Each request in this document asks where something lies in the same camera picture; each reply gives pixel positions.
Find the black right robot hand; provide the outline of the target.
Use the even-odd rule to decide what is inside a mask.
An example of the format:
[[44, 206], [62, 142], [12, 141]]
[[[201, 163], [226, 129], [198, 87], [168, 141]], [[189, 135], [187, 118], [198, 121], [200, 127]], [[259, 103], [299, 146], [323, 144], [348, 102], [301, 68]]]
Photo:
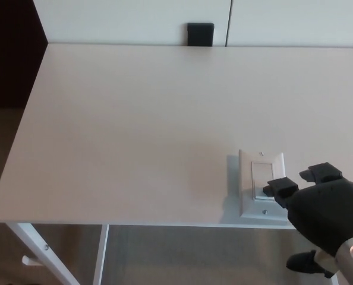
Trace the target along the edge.
[[287, 210], [288, 220], [316, 249], [290, 256], [286, 267], [298, 273], [342, 273], [353, 284], [353, 182], [330, 163], [300, 172], [312, 186], [299, 189], [289, 178], [270, 180], [263, 192]]

